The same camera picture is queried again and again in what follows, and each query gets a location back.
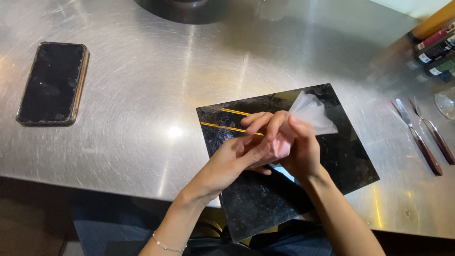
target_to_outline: jeans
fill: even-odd
[[[137,255],[161,222],[130,197],[92,191],[75,198],[71,215],[85,256]],[[265,256],[333,255],[322,226],[299,220],[253,236],[249,247]]]

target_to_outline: forearm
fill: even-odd
[[[384,256],[376,237],[321,166],[320,175],[301,181],[338,256]]]
[[[157,244],[180,250],[185,248],[187,241],[196,225],[202,210],[208,203],[206,198],[194,198],[182,190],[167,210],[166,216],[139,256],[179,256],[181,253],[164,250]]]

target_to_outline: metal blade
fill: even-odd
[[[408,126],[412,126],[411,118],[409,117],[408,111],[406,110],[406,108],[404,108],[403,104],[401,103],[401,100],[396,99],[396,102],[401,118]]]
[[[409,103],[411,104],[412,109],[414,110],[414,113],[421,118],[422,116],[420,115],[420,108],[417,105],[415,105],[414,102],[411,101],[410,98],[408,98],[408,100],[409,100]]]

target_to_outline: wooden handle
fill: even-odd
[[[442,138],[441,134],[439,134],[438,131],[433,131],[433,133],[436,138],[436,143],[438,144],[439,149],[441,149],[441,152],[444,155],[447,162],[449,162],[449,164],[451,165],[455,165],[455,158],[452,155],[449,146],[447,146],[447,143],[445,143],[445,140]]]
[[[442,176],[441,167],[439,166],[439,164],[436,161],[435,157],[433,156],[431,151],[428,149],[427,145],[422,140],[422,138],[418,138],[417,139],[417,145],[419,146],[420,150],[422,151],[422,154],[424,155],[425,159],[427,160],[427,163],[430,166],[430,168],[433,171],[433,173],[436,176]]]

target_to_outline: woman's left hand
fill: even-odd
[[[226,140],[182,192],[194,199],[213,200],[248,166],[259,161],[269,150],[269,143],[260,135]],[[268,175],[270,170],[262,173]]]

